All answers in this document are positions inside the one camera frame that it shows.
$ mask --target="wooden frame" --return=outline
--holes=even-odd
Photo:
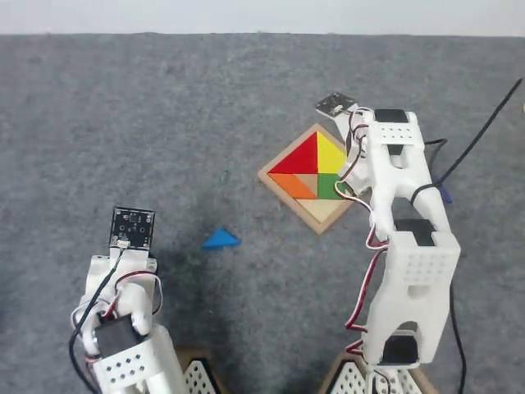
[[[333,224],[339,216],[343,214],[346,209],[352,204],[351,201],[343,201],[340,207],[338,207],[324,222],[318,222],[310,212],[299,204],[293,197],[288,195],[274,180],[272,180],[268,172],[271,171],[278,163],[280,163],[286,156],[292,153],[297,147],[299,147],[305,140],[308,139],[313,133],[319,132],[323,134],[330,142],[332,142],[338,149],[345,151],[344,145],[339,142],[332,134],[330,134],[321,125],[315,124],[305,131],[297,140],[292,142],[286,147],[285,150],[280,152],[273,160],[271,160],[266,166],[261,168],[258,172],[258,177],[262,183],[273,191],[277,197],[279,197],[286,205],[288,205],[292,211],[294,211],[301,219],[304,220],[318,235],[321,235],[331,224]]]
[[[321,388],[319,389],[317,394],[327,394],[328,393],[327,390],[330,387],[332,381],[334,380],[336,373],[339,369],[339,366],[341,365],[343,361],[346,361],[346,360],[353,361],[358,366],[359,372],[361,372],[361,374],[366,373],[366,368],[365,368],[362,357],[358,355],[351,355],[346,352],[341,353],[339,356],[337,356],[336,360],[330,367],[330,370],[328,371],[328,374],[326,375],[325,380],[323,381]],[[439,394],[439,392],[432,385],[432,383],[430,383],[430,380],[428,380],[427,376],[421,370],[421,368],[410,369],[409,372],[410,372],[410,375],[412,375],[412,379],[418,385],[419,390],[421,390],[423,394]]]

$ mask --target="red triangle piece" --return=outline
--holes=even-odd
[[[317,133],[310,135],[268,173],[317,174]]]

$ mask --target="orange triangle piece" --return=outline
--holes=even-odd
[[[295,174],[317,196],[317,174]]]
[[[268,174],[269,177],[294,199],[316,199],[317,196],[293,174]]]

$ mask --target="blue object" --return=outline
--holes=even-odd
[[[240,241],[231,235],[224,228],[219,228],[203,243],[203,249],[213,250],[224,248],[225,246],[237,246]]]
[[[432,175],[432,182],[436,181],[436,177]],[[445,201],[447,204],[452,204],[452,196],[450,195],[449,191],[443,186],[438,186],[437,189],[441,193],[441,199]]]

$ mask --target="white wall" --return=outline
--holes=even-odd
[[[0,0],[0,34],[525,36],[525,0]]]

